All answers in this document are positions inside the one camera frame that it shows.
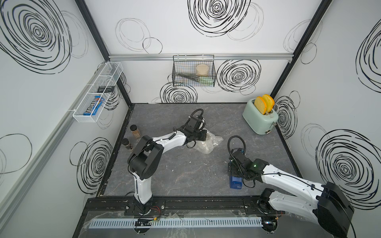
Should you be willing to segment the blue candy packet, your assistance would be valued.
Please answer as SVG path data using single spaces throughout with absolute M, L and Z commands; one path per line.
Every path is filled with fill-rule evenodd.
M 95 96 L 93 100 L 91 101 L 88 108 L 83 113 L 84 116 L 95 116 L 97 114 L 98 109 L 102 106 L 104 103 L 104 98 L 101 96 Z

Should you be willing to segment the brown spice jar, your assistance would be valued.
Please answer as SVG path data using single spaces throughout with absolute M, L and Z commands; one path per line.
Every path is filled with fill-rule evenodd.
M 139 128 L 137 125 L 131 125 L 130 130 L 132 132 L 132 135 L 134 136 L 135 139 L 140 139 L 141 138 L 141 133 L 139 131 Z

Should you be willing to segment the front yellow toast slice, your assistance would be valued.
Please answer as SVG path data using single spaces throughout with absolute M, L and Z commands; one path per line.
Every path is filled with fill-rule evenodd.
M 267 104 L 263 97 L 257 97 L 254 101 L 254 105 L 257 108 L 257 110 L 264 115 L 267 112 Z

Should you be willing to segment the yellow toast slice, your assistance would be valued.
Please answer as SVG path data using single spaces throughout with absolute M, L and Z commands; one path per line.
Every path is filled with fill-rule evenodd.
M 269 96 L 268 94 L 264 94 L 262 96 L 263 100 L 265 101 L 266 103 L 266 106 L 267 106 L 267 113 L 270 113 L 271 110 L 273 109 L 273 106 L 275 105 L 275 101 L 274 99 Z
M 267 104 L 263 97 L 257 97 L 254 101 L 254 105 L 257 108 L 257 110 L 264 115 L 267 112 Z

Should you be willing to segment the mint green toaster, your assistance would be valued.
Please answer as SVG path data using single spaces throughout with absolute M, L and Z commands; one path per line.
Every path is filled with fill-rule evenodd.
M 279 116 L 278 113 L 272 109 L 269 114 L 261 114 L 254 105 L 255 99 L 251 99 L 245 106 L 243 111 L 243 118 L 250 126 L 250 128 L 259 135 L 268 134 L 276 126 Z

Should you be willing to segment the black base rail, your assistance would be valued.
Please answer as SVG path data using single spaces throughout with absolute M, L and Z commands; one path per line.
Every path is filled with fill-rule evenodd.
M 150 210 L 155 215 L 166 215 L 171 211 L 211 211 L 239 210 L 248 215 L 263 212 L 271 216 L 284 214 L 285 209 L 275 211 L 261 196 L 154 196 L 145 205 L 141 205 L 133 196 L 106 196 L 87 200 L 84 212 L 122 211 L 125 215 L 137 216 Z

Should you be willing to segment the clear bubble wrap sheet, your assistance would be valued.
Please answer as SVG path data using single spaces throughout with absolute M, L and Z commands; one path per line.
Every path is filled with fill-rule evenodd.
M 209 130 L 206 130 L 206 140 L 205 141 L 197 141 L 194 149 L 199 151 L 202 154 L 210 154 L 215 147 L 223 142 L 223 138 L 220 136 L 216 136 L 211 133 Z

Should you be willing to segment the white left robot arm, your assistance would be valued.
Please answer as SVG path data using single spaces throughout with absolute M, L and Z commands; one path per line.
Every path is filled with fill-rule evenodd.
M 128 170 L 134 178 L 134 197 L 141 207 L 152 199 L 151 177 L 164 153 L 190 142 L 205 141 L 207 131 L 202 115 L 189 116 L 181 127 L 160 137 L 143 136 L 128 158 Z

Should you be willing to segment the green item in basket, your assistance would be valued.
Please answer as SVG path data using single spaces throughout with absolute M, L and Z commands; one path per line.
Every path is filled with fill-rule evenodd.
M 214 85 L 214 79 L 213 77 L 210 77 L 210 76 L 200 76 L 198 78 L 198 82 L 204 86 Z

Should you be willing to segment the rear yellow toast slice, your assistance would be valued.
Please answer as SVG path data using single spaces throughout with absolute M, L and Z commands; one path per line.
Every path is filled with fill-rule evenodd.
M 271 110 L 273 109 L 273 106 L 275 105 L 275 101 L 274 99 L 269 96 L 268 94 L 264 94 L 262 96 L 263 100 L 265 101 L 266 103 L 266 106 L 267 106 L 267 113 L 270 113 Z

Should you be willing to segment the blue tape dispenser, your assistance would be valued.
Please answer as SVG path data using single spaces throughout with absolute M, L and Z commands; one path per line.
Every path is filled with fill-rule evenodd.
M 240 177 L 230 176 L 229 186 L 231 189 L 242 189 L 243 180 Z

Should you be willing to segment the small black box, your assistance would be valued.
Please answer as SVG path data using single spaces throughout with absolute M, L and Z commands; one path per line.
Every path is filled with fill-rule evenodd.
M 115 86 L 99 86 L 97 93 L 112 93 L 115 90 Z

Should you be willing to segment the dark spice jar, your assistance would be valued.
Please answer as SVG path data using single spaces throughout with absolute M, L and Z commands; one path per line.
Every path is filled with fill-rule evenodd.
M 131 144 L 128 138 L 123 138 L 121 143 L 129 151 L 132 151 L 134 149 L 133 145 Z

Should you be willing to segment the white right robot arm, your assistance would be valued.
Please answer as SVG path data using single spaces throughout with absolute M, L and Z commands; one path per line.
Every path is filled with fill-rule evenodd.
M 353 229 L 354 207 L 338 185 L 321 184 L 292 175 L 262 159 L 250 160 L 245 149 L 229 149 L 229 160 L 238 176 L 286 191 L 265 189 L 259 200 L 263 210 L 285 211 L 319 224 L 336 238 L 346 238 Z

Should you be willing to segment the beige round container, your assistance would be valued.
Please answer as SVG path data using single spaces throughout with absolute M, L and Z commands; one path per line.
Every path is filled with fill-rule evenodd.
M 208 76 L 209 75 L 209 66 L 206 64 L 198 64 L 196 66 L 196 75 L 197 76 Z

